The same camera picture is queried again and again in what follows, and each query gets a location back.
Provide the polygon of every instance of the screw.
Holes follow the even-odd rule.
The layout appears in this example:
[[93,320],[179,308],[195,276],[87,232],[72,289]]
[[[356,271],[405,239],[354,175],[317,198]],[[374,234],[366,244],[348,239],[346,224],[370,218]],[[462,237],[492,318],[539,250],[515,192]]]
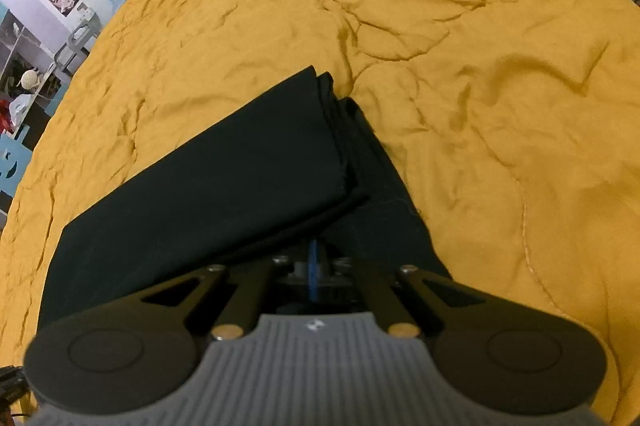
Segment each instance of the screw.
[[409,274],[411,272],[416,272],[418,268],[415,265],[402,265],[400,268],[400,272],[402,274]]
[[274,256],[272,260],[275,265],[286,265],[287,263],[289,263],[289,256],[287,256],[286,254],[279,254],[277,256]]

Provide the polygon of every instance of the metal pin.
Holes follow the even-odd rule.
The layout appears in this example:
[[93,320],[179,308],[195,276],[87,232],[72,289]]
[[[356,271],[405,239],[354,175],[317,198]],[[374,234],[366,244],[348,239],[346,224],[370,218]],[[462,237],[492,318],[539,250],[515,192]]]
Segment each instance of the metal pin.
[[390,336],[401,340],[412,340],[417,338],[421,332],[416,325],[411,323],[394,323],[386,331]]
[[236,340],[244,336],[244,330],[242,330],[242,327],[233,324],[218,325],[217,327],[213,327],[211,335],[219,341]]
[[409,274],[409,272],[416,272],[418,268],[415,265],[402,265],[400,272],[402,274]]

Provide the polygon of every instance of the light blue furniture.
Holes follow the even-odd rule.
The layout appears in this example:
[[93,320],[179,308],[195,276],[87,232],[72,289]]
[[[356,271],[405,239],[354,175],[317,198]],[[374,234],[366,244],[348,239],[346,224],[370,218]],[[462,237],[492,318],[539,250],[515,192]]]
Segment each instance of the light blue furniture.
[[91,18],[82,20],[78,27],[74,28],[69,37],[66,38],[66,43],[58,49],[53,60],[56,63],[58,72],[65,76],[67,80],[71,80],[71,76],[73,76],[69,66],[81,54],[84,58],[89,57],[89,51],[84,46],[91,38],[97,38],[101,30],[100,18],[94,12]]
[[49,104],[44,110],[44,113],[46,113],[49,117],[53,117],[53,114],[58,109],[58,105],[60,104],[60,101],[62,100],[62,98],[65,96],[66,90],[68,88],[69,88],[68,84],[62,83],[60,85],[60,88],[58,88],[58,91],[56,92],[56,94],[52,97],[51,101],[49,102]]
[[11,197],[31,160],[31,151],[22,145],[28,131],[29,127],[23,125],[15,139],[6,132],[0,135],[0,191]]

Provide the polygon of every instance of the yellow bedspread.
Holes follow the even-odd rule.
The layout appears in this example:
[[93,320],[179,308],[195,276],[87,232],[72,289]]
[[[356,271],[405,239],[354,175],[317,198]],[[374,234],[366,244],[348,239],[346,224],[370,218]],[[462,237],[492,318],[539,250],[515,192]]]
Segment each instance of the yellow bedspread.
[[594,409],[640,413],[640,9],[629,0],[130,0],[73,79],[0,243],[0,366],[65,224],[276,82],[360,104],[454,278],[594,330]]

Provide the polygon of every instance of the gray gripper base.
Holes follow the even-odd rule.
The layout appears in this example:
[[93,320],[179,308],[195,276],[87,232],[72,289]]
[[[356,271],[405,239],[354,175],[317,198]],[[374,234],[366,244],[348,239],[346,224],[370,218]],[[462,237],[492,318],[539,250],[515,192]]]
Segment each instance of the gray gripper base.
[[212,343],[176,392],[111,416],[43,406],[30,426],[602,426],[587,405],[539,418],[489,410],[440,376],[419,340],[388,336],[370,313],[260,318]]

